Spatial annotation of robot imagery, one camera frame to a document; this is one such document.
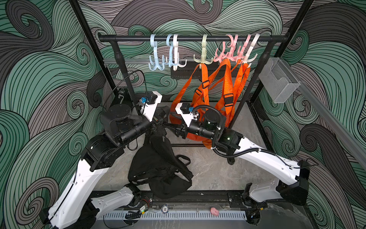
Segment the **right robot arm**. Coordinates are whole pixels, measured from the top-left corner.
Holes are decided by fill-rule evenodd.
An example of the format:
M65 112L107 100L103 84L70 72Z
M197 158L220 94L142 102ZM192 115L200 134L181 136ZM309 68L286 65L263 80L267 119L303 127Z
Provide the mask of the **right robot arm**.
M209 147L218 156L244 159L275 176L269 182L247 184L245 194L251 201L262 203L283 199L295 205L306 204L311 167L307 161L279 156L225 127L226 117L211 106L192 107L188 103L179 103L171 111L170 121L167 126L176 136L203 137L210 141Z

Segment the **black bag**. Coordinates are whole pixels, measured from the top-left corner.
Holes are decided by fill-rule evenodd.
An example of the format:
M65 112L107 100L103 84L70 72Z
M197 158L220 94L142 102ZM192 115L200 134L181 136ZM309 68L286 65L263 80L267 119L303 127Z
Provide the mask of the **black bag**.
M149 181L150 190L160 199L169 199L186 192L192 186L193 174L188 169L191 164L189 157L175 156L175 163L166 169L167 174Z
M152 182L166 183L191 187L193 174L188 169L191 164L189 157L176 155L165 128L159 127L152 131L149 141L134 155L128 180L135 184Z

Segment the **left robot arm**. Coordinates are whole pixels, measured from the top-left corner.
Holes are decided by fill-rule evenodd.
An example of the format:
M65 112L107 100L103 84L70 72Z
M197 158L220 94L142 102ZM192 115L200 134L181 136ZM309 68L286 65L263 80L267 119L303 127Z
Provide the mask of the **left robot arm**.
M153 127L167 122L170 109L158 103L145 104L141 115L132 114L127 104L110 107L101 115L104 130L93 137L82 151L76 171L56 203L39 216L53 229L90 229L101 216L122 206L136 206L141 191L134 184L108 195L91 198L98 181L124 154L124 149Z

